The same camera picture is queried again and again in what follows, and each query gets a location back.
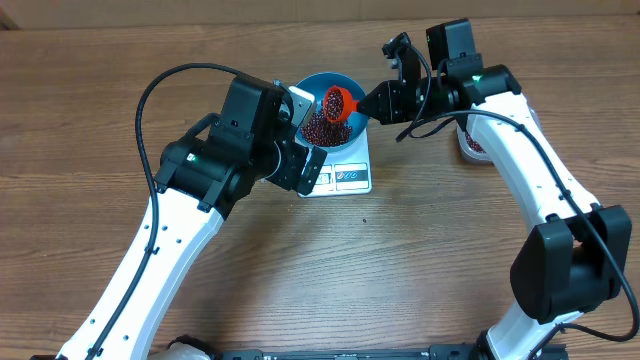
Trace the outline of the red measuring scoop blue handle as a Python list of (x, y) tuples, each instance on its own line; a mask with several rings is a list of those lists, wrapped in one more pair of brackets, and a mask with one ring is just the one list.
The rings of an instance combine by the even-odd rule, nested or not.
[(331, 86), (322, 101), (325, 118), (332, 123), (344, 123), (357, 111), (358, 101), (345, 88)]

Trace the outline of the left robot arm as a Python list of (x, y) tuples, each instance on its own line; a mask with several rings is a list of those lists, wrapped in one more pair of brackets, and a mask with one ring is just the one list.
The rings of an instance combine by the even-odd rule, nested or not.
[(189, 268), (234, 205), (266, 180), (308, 195), (326, 158), (296, 143), (315, 112), (298, 87), (237, 75), (221, 113), (210, 113), (147, 172), (150, 198), (129, 250), (59, 359), (144, 359)]

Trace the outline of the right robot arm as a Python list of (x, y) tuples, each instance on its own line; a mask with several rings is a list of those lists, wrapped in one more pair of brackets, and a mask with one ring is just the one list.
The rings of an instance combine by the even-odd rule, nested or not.
[(638, 301), (624, 267), (632, 223), (619, 205), (605, 207), (569, 172), (538, 125), (522, 87), (503, 65), (485, 66), (466, 19), (429, 28), (428, 49), (406, 34), (383, 54), (399, 76), (358, 103), (404, 137), (429, 125), (455, 123), (485, 152), (511, 191), (528, 231), (509, 273), (514, 301), (474, 344), (432, 346), (432, 358), (563, 359), (553, 337), (579, 328), (579, 318), (624, 294)]

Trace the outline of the red beans in bowl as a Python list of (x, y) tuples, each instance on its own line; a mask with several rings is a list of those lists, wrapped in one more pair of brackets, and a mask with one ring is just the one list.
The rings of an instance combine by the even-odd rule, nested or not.
[(336, 147), (346, 144), (352, 127), (344, 122), (330, 122), (322, 112), (314, 113), (300, 129), (302, 137), (318, 147)]

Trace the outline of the white digital kitchen scale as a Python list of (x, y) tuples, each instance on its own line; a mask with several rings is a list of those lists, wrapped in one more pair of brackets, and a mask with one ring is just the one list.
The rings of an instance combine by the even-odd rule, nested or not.
[(370, 193), (373, 187), (368, 134), (363, 130), (348, 143), (325, 148), (327, 156), (309, 197)]

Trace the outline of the blue bowl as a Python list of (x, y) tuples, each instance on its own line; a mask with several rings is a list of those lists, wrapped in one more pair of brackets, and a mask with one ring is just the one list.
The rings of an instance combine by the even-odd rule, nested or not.
[[(315, 113), (322, 112), (322, 100), (325, 96), (325, 93), (331, 86), (339, 86), (347, 89), (353, 96), (355, 100), (361, 100), (365, 96), (364, 89), (352, 78), (336, 72), (321, 72), (308, 76), (307, 78), (301, 80), (297, 86), (305, 90), (311, 94), (313, 94), (316, 98), (317, 109)], [(346, 125), (352, 127), (352, 134), (350, 136), (350, 140), (359, 135), (363, 130), (366, 130), (367, 123), (369, 118), (365, 115), (359, 113), (352, 113), (346, 122)], [(296, 139), (299, 140), (303, 145), (308, 147), (313, 147), (315, 145), (307, 142), (301, 135), (300, 129), (296, 134)]]

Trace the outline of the clear plastic container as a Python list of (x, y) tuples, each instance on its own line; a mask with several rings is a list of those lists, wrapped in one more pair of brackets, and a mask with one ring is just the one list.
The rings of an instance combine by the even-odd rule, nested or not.
[(456, 127), (456, 134), (462, 157), (474, 164), (491, 164), (491, 159), (479, 143), (459, 126)]

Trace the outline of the red adzuki beans in container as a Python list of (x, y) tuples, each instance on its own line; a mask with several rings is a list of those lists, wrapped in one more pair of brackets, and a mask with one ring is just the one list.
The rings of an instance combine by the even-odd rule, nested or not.
[(466, 139), (466, 143), (469, 146), (469, 148), (479, 154), (484, 153), (484, 149), (480, 146), (479, 143), (477, 143), (468, 132), (465, 133), (465, 139)]

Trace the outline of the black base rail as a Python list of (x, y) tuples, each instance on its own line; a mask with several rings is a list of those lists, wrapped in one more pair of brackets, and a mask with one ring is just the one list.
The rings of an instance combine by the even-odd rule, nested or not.
[(469, 360), (488, 359), (487, 354), (477, 350), (475, 344), (438, 344), (423, 349), (384, 350), (330, 350), (263, 352), (261, 350), (217, 351), (211, 345), (189, 335), (182, 335), (171, 341), (203, 350), (206, 359), (214, 360)]

